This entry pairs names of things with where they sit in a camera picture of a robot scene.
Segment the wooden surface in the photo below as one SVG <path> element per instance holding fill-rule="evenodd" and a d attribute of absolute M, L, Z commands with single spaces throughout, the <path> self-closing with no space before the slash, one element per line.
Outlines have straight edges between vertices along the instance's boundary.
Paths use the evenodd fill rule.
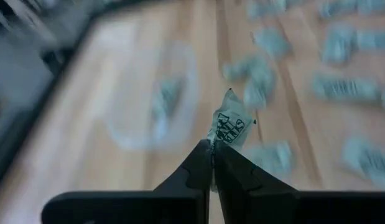
<path fill-rule="evenodd" d="M 265 110 L 252 111 L 257 125 L 244 150 L 260 142 L 289 141 L 295 167 L 284 181 L 297 189 L 378 190 L 347 171 L 340 152 L 352 134 L 385 145 L 385 111 L 316 100 L 310 84 L 312 72 L 321 70 L 372 76 L 385 85 L 385 54 L 356 54 L 345 67 L 322 65 L 319 53 L 325 29 L 335 21 L 319 21 L 317 4 L 312 1 L 279 17 L 248 22 L 246 1 L 173 1 L 100 20 L 0 186 L 0 223 L 39 223 L 44 203 L 69 190 L 155 188 L 206 136 L 225 91 L 232 87 L 243 97 L 244 82 L 226 82 L 221 64 L 260 51 L 251 32 L 270 26 L 284 31 L 294 53 L 272 62 L 277 72 L 274 97 Z M 385 29 L 385 17 L 339 20 L 362 29 Z M 139 47 L 175 39 L 189 43 L 197 60 L 199 101 L 190 138 L 168 151 L 121 149 L 108 134 L 105 119 L 124 65 Z M 152 93 L 146 88 L 139 94 Z M 218 196 L 211 195 L 210 203 L 211 223 L 223 223 Z"/>

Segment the transparent dish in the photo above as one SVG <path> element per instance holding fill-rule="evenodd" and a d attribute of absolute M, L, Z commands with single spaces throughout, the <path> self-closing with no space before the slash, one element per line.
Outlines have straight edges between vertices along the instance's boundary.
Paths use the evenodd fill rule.
<path fill-rule="evenodd" d="M 179 40 L 134 47 L 106 117 L 111 137 L 125 150 L 163 149 L 182 142 L 193 126 L 198 100 L 192 48 Z M 158 115 L 158 95 L 163 95 L 163 83 L 172 81 L 177 82 L 177 91 L 172 93 L 171 109 Z"/>

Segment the wood grain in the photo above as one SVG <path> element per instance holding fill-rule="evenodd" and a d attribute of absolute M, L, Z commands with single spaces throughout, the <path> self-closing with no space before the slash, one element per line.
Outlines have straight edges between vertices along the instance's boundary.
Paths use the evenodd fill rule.
<path fill-rule="evenodd" d="M 245 80 L 226 82 L 224 62 L 260 52 L 251 32 L 280 29 L 293 45 L 287 58 L 272 62 L 277 73 L 274 97 L 265 110 L 250 111 L 252 127 L 244 151 L 254 144 L 287 140 L 295 166 L 283 181 L 305 190 L 380 190 L 340 163 L 343 141 L 352 134 L 368 136 L 385 146 L 385 111 L 315 99 L 312 73 L 321 70 L 346 76 L 371 76 L 385 86 L 385 53 L 357 53 L 348 65 L 321 64 L 326 28 L 311 1 L 277 17 L 248 22 L 246 1 L 193 0 L 145 4 L 119 10 L 94 24 L 70 68 L 0 186 L 0 223 L 39 223 L 44 203 L 69 190 L 154 189 L 205 138 L 213 112 L 228 88 L 242 98 Z M 361 29 L 385 29 L 385 16 L 348 16 Z M 164 149 L 122 148 L 106 126 L 111 102 L 119 93 L 137 53 L 170 40 L 182 40 L 195 52 L 198 106 L 190 137 Z M 155 63 L 137 83 L 130 104 L 152 96 Z M 139 116 L 147 110 L 141 109 Z M 223 223 L 217 195 L 210 197 L 210 223 Z"/>

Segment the wooden table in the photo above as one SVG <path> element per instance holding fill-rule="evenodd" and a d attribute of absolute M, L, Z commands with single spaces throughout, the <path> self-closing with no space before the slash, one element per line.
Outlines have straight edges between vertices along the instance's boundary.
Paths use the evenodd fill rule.
<path fill-rule="evenodd" d="M 294 53 L 272 62 L 277 72 L 274 97 L 265 110 L 252 111 L 258 122 L 245 145 L 289 141 L 295 167 L 284 181 L 297 189 L 378 190 L 347 171 L 339 158 L 343 141 L 351 134 L 364 134 L 385 145 L 385 111 L 319 101 L 310 84 L 312 72 L 321 70 L 370 75 L 385 85 L 385 54 L 356 54 L 345 67 L 322 65 L 320 46 L 330 22 L 317 19 L 317 4 L 312 1 L 255 22 L 246 19 L 246 1 L 234 0 L 170 1 L 105 16 L 93 26 L 2 182 L 0 223 L 38 223 L 44 203 L 61 192 L 155 188 L 207 134 L 225 91 L 232 87 L 243 97 L 244 82 L 226 82 L 221 65 L 260 51 L 251 32 L 270 26 L 284 31 Z M 340 20 L 360 28 L 385 28 L 385 16 Z M 122 150 L 104 122 L 124 69 L 121 60 L 132 58 L 138 49 L 127 49 L 133 46 L 169 39 L 189 43 L 197 59 L 199 103 L 190 139 L 174 146 L 176 150 Z M 210 212 L 211 223 L 223 222 L 215 194 Z"/>

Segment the blurred paper piece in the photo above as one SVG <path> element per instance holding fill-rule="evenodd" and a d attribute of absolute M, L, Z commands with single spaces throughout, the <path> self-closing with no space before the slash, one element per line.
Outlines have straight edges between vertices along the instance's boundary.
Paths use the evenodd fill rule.
<path fill-rule="evenodd" d="M 357 137 L 347 139 L 343 162 L 374 184 L 385 187 L 385 153 L 370 141 Z"/>
<path fill-rule="evenodd" d="M 234 64 L 223 64 L 223 76 L 227 81 L 234 81 L 249 75 L 250 68 L 256 63 L 257 56 L 249 55 Z"/>
<path fill-rule="evenodd" d="M 358 14 L 372 15 L 385 13 L 385 0 L 359 0 Z"/>
<path fill-rule="evenodd" d="M 269 2 L 249 0 L 247 6 L 248 19 L 252 21 L 258 17 L 276 15 L 305 1 L 307 0 L 270 0 Z"/>
<path fill-rule="evenodd" d="M 244 89 L 244 105 L 250 109 L 264 109 L 274 89 L 275 76 L 262 58 L 251 67 L 251 78 Z"/>
<path fill-rule="evenodd" d="M 158 92 L 154 92 L 152 115 L 155 118 L 169 117 L 177 104 L 182 88 L 182 77 L 167 78 L 160 82 Z"/>
<path fill-rule="evenodd" d="M 221 107 L 213 113 L 213 121 L 207 139 L 214 145 L 215 141 L 223 141 L 229 147 L 240 151 L 253 123 L 243 103 L 229 89 L 224 96 Z"/>
<path fill-rule="evenodd" d="M 313 90 L 318 98 L 335 101 L 377 101 L 379 87 L 374 80 L 364 78 L 338 78 L 315 73 Z"/>
<path fill-rule="evenodd" d="M 320 5 L 321 19 L 332 19 L 356 12 L 358 0 L 325 1 Z"/>
<path fill-rule="evenodd" d="M 346 24 L 332 26 L 323 44 L 322 61 L 336 64 L 349 61 L 355 49 L 355 42 L 355 28 Z"/>
<path fill-rule="evenodd" d="M 254 34 L 255 43 L 272 59 L 282 59 L 290 52 L 292 46 L 275 28 L 263 29 Z"/>
<path fill-rule="evenodd" d="M 249 148 L 244 156 L 269 174 L 281 178 L 292 170 L 292 151 L 287 141 Z"/>
<path fill-rule="evenodd" d="M 385 30 L 358 30 L 358 50 L 385 50 Z"/>

